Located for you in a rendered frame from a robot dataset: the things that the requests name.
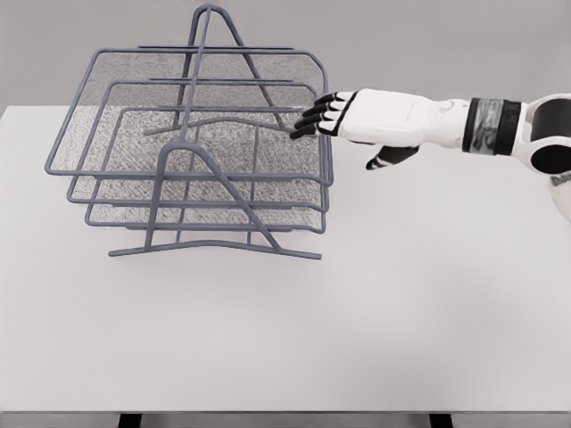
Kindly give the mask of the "large grey mesh tray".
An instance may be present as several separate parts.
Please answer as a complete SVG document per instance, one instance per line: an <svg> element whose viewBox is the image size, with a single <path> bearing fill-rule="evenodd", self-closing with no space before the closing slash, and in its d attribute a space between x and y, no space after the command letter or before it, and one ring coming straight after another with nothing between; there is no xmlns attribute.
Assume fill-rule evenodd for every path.
<svg viewBox="0 0 571 428"><path fill-rule="evenodd" d="M327 88L321 62L293 48L102 49L81 80L46 173L149 179L168 141L232 123L285 135Z"/></svg>

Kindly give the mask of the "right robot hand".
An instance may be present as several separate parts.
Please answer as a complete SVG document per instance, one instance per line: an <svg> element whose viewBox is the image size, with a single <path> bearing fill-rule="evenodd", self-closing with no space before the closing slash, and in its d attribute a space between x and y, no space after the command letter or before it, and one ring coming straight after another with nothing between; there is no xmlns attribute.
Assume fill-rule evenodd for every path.
<svg viewBox="0 0 571 428"><path fill-rule="evenodd" d="M378 145L366 169L384 169L418 153L421 114L428 104L421 96L383 90L333 92L304 111L289 136L338 136L354 144Z"/></svg>

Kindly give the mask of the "small grey mesh tray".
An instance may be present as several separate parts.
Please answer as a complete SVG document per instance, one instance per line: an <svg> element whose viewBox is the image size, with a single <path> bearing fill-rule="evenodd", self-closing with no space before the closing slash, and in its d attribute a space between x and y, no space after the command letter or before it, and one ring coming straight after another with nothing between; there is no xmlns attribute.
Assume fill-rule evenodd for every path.
<svg viewBox="0 0 571 428"><path fill-rule="evenodd" d="M232 178L236 190L249 202L271 232L294 230L321 233L325 228L328 188L332 183L330 144L324 137L291 139L264 126L227 128L200 126L186 140L200 144ZM135 173L107 172L78 181L73 195L89 203L88 221L97 226L144 229L149 219L153 179ZM213 178L202 160L191 152L173 152L167 160L156 224L163 230L240 231L248 217L238 209L225 188Z"/></svg>

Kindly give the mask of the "medium grey mesh tray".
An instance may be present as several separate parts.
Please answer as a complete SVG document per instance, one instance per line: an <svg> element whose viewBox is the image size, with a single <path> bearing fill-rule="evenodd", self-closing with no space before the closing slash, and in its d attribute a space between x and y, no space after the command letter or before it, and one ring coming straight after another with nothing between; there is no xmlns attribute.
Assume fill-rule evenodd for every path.
<svg viewBox="0 0 571 428"><path fill-rule="evenodd" d="M91 206L322 213L330 145L289 136L315 96L291 79L116 79L79 102L54 166Z"/></svg>

